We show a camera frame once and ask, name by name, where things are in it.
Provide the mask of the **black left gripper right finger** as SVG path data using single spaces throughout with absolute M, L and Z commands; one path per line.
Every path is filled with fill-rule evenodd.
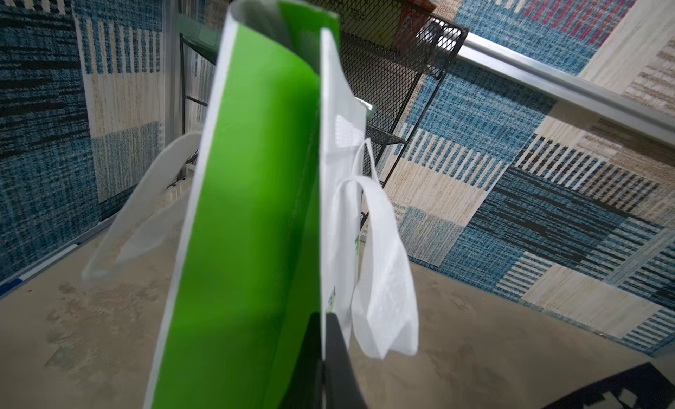
M 644 363 L 559 398 L 545 409 L 674 407 L 674 384 L 651 363 Z

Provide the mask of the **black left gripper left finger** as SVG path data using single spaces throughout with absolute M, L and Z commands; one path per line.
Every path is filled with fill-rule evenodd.
M 311 314 L 293 377 L 279 406 L 312 409 L 367 406 L 335 314 L 328 315 L 324 346 L 320 339 L 320 314 Z

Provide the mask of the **green white takeout bag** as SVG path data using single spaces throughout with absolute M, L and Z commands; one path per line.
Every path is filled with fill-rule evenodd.
M 339 18 L 228 7 L 202 131 L 156 157 L 84 269 L 111 277 L 180 228 L 147 408 L 281 408 L 311 314 L 374 359 L 418 351 L 418 303 Z

